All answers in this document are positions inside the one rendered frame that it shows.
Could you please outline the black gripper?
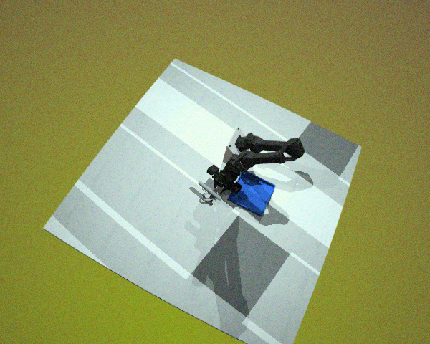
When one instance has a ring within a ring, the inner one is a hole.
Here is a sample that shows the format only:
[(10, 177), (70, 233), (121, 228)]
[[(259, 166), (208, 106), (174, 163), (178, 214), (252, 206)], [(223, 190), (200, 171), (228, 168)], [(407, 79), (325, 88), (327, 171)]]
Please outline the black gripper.
[[(225, 175), (226, 175), (226, 166), (223, 169)], [(212, 176), (212, 178), (215, 179), (216, 177), (219, 175), (219, 168), (215, 165), (210, 166), (207, 171), (208, 174), (210, 174)], [(216, 188), (216, 184), (214, 184), (214, 188)], [(230, 184), (228, 185), (228, 187), (224, 187), (224, 189), (221, 191), (221, 193), (223, 193), (225, 190), (231, 190), (234, 194), (237, 194), (240, 190), (242, 189), (242, 185), (240, 185), (239, 183), (235, 183), (233, 181), (230, 181)]]

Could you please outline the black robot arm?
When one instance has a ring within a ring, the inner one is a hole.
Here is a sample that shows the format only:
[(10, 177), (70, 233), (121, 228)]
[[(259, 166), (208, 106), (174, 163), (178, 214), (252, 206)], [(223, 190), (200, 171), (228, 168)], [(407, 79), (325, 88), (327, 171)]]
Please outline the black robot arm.
[[(226, 175), (221, 170), (215, 179), (214, 183), (221, 188), (228, 187), (230, 181), (237, 180), (238, 176), (240, 176), (240, 171), (244, 173), (257, 164), (282, 164), (286, 161), (294, 161), (303, 156), (305, 152), (299, 138), (290, 138), (287, 142), (281, 140), (264, 140), (252, 132), (248, 133), (245, 137), (239, 135), (235, 146), (241, 153), (239, 155), (233, 154), (226, 164)], [(243, 151), (246, 149), (250, 149), (250, 151)], [(276, 152), (261, 153), (262, 151)], [(284, 152), (289, 154), (290, 157), (285, 157)]]

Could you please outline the blue tray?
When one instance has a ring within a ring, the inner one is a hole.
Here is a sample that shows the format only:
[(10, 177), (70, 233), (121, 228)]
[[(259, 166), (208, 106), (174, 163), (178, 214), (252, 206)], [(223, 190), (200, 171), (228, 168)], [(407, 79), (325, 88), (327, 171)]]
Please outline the blue tray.
[(242, 185), (242, 189), (237, 194), (231, 192), (227, 200), (261, 216), (275, 185), (248, 171), (241, 173), (237, 183)]

